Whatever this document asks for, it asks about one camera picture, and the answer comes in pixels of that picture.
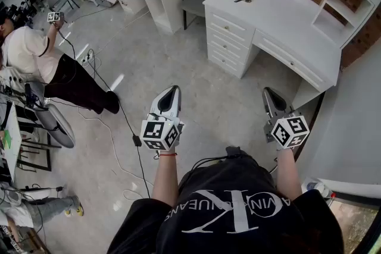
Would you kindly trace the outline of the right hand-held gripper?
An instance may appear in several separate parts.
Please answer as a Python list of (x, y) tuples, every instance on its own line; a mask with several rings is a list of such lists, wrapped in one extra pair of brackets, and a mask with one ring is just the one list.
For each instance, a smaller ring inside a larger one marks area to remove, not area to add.
[(268, 115), (264, 125), (266, 142), (276, 142), (281, 149), (300, 146), (310, 133), (304, 116), (286, 97), (270, 87), (263, 89), (262, 97)]

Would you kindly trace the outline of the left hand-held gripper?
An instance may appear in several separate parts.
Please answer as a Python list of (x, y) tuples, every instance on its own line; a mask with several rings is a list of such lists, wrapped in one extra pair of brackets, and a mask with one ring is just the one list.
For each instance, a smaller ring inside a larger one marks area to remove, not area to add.
[(180, 120), (182, 93), (177, 85), (164, 89), (142, 121), (140, 140), (149, 149), (168, 152), (179, 144), (184, 123)]

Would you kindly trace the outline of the person's left hand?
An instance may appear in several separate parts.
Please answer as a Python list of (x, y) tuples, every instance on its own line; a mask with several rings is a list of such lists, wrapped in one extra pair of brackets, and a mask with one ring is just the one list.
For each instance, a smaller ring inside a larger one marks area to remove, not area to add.
[(161, 150), (160, 156), (177, 156), (176, 147), (179, 145), (179, 141), (176, 140), (169, 150)]

